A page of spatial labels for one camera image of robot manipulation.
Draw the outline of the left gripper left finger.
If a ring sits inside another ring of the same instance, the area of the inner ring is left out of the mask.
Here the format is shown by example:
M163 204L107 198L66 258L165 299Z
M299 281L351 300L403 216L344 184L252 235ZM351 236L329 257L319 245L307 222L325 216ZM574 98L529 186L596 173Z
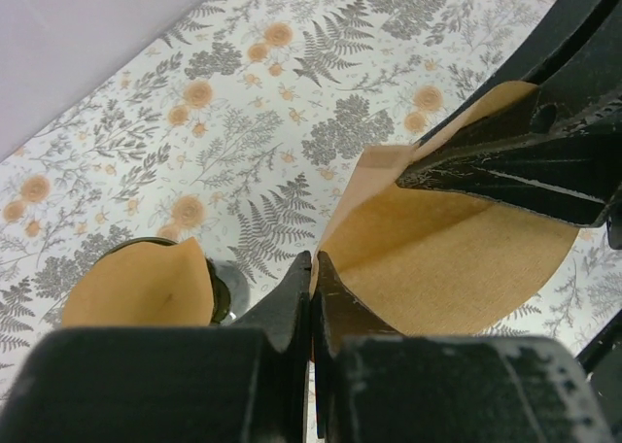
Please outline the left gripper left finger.
M1 414L5 442L301 442L311 255L227 326L48 334Z

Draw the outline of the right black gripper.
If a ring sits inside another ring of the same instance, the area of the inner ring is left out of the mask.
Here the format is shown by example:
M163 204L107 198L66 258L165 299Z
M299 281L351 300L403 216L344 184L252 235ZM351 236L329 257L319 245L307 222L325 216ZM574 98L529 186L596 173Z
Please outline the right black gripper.
M585 101L561 97L570 104L570 118L581 118L586 125L609 116L621 121L620 26L613 32L615 39L605 45L612 79L592 79ZM609 246L621 254L621 145L615 152L439 148L409 165L397 185L483 197L576 226L605 223ZM588 375L611 353L620 331L618 311L578 354Z

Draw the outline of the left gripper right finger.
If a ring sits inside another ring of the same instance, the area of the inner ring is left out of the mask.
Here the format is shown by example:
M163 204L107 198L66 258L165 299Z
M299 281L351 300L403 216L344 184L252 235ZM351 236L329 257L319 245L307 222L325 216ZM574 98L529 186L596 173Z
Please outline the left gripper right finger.
M406 336L317 256L318 436L327 442L608 442L585 372L542 336Z

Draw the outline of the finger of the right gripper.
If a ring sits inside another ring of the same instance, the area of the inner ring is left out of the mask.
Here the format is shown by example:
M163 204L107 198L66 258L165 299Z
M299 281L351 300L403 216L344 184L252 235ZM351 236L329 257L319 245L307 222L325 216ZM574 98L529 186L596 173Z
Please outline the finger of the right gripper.
M615 152L621 121L570 118L569 94L585 101L592 79L610 81L605 45L615 39L621 0L557 0L525 42L461 110L419 140L418 152L544 146Z

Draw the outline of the dark green coffee dripper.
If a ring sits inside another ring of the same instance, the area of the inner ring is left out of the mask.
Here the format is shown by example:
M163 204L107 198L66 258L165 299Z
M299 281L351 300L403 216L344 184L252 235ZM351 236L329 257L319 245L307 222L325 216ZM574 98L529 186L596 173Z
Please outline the dark green coffee dripper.
M100 259L105 258L111 254L119 252L129 246L139 243L155 244L162 247L171 247L177 245L176 241L162 238L162 237L140 237L127 240L103 254ZM217 275L216 265L213 261L205 257L206 266L209 272L210 282L212 286L212 293L214 298L214 308L212 313L211 324L225 325L226 321L232 320L231 316L231 294L226 283Z

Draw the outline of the brown paper coffee filter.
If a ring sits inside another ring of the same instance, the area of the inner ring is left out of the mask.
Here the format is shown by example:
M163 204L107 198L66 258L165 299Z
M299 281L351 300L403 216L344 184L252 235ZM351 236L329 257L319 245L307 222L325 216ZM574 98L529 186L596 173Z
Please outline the brown paper coffee filter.
M75 285L63 327L204 326L215 307L204 253L190 238L130 244L102 257Z

